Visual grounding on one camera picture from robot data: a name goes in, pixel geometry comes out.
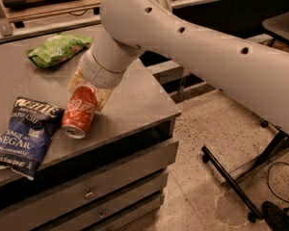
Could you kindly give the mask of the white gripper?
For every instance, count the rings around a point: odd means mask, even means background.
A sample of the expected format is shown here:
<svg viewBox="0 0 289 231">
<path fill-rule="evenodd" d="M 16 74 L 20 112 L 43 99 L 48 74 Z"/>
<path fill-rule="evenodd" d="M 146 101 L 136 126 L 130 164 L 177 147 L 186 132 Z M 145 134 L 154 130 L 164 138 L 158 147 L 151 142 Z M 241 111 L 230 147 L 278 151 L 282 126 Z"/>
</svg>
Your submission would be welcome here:
<svg viewBox="0 0 289 231">
<path fill-rule="evenodd" d="M 113 88 L 122 79 L 122 73 L 111 72 L 103 68 L 93 57 L 90 51 L 84 53 L 80 59 L 79 66 L 70 79 L 68 91 L 74 93 L 79 87 L 85 86 L 87 81 L 95 86 L 94 95 L 96 109 L 101 111 L 108 102 Z"/>
</svg>

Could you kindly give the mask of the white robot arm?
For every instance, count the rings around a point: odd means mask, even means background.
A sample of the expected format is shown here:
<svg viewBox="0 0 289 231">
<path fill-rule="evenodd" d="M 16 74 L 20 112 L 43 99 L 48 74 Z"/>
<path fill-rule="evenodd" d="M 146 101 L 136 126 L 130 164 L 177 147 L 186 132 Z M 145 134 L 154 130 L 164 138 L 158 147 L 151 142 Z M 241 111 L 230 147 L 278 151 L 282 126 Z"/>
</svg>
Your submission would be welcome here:
<svg viewBox="0 0 289 231">
<path fill-rule="evenodd" d="M 172 59 L 289 134 L 289 53 L 180 19 L 168 0 L 102 0 L 102 31 L 79 71 L 113 89 L 144 51 Z"/>
</svg>

